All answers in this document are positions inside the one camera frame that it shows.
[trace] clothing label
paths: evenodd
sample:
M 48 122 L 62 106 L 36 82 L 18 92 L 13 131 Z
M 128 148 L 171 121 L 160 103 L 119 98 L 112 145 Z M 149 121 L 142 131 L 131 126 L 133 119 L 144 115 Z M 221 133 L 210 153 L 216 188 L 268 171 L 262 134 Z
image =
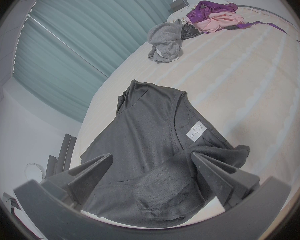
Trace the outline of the clothing label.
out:
M 202 122 L 198 121 L 195 125 L 188 131 L 187 136 L 195 142 L 207 129 Z

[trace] bed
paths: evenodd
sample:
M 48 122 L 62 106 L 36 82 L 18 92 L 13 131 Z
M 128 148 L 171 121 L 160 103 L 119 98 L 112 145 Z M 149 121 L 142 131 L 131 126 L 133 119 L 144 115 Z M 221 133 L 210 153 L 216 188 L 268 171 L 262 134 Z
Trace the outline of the bed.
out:
M 187 91 L 232 146 L 250 146 L 243 170 L 259 175 L 260 183 L 273 175 L 292 186 L 288 202 L 300 186 L 300 31 L 266 11 L 240 7 L 237 14 L 288 34 L 262 24 L 202 34 L 183 41 L 178 60 L 161 64 L 148 59 L 151 45 L 144 43 L 94 95 L 70 168 L 115 118 L 118 96 L 136 79 Z M 216 198 L 203 209 L 188 224 L 224 211 Z

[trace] gray garment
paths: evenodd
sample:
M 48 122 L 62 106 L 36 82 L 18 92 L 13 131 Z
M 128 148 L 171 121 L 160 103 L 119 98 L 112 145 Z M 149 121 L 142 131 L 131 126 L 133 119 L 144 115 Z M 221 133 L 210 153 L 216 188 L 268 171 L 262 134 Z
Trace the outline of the gray garment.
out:
M 152 44 L 148 58 L 155 62 L 171 62 L 178 58 L 182 46 L 181 40 L 182 22 L 180 19 L 171 22 L 164 22 L 149 30 L 147 40 Z
M 207 129 L 193 142 L 187 133 L 198 121 Z M 115 119 L 81 156 L 84 163 L 113 154 L 113 164 L 83 210 L 140 227 L 186 222 L 214 197 L 191 162 L 192 152 L 239 168 L 249 148 L 233 148 L 186 92 L 132 80 L 118 97 Z

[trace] teal curtain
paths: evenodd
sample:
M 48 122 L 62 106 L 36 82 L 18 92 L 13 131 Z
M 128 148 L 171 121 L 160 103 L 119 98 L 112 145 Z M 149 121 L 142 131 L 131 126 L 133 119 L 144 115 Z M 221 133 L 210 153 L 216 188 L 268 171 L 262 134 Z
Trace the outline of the teal curtain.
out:
M 93 95 L 165 22 L 172 0 L 38 0 L 22 29 L 13 76 L 82 122 Z

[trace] mattress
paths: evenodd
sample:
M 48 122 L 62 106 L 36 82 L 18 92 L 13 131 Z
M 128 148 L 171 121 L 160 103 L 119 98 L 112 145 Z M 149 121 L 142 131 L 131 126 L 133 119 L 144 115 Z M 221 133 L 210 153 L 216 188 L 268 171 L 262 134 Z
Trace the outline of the mattress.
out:
M 70 168 L 115 118 L 118 96 L 136 79 L 186 91 L 232 146 L 250 146 L 242 170 L 259 175 L 260 183 L 275 176 L 292 185 L 288 202 L 300 186 L 300 32 L 268 12 L 244 7 L 237 14 L 288 34 L 263 24 L 202 34 L 183 41 L 178 60 L 161 64 L 148 59 L 151 45 L 144 43 L 94 95 Z M 222 212 L 215 205 L 196 220 Z

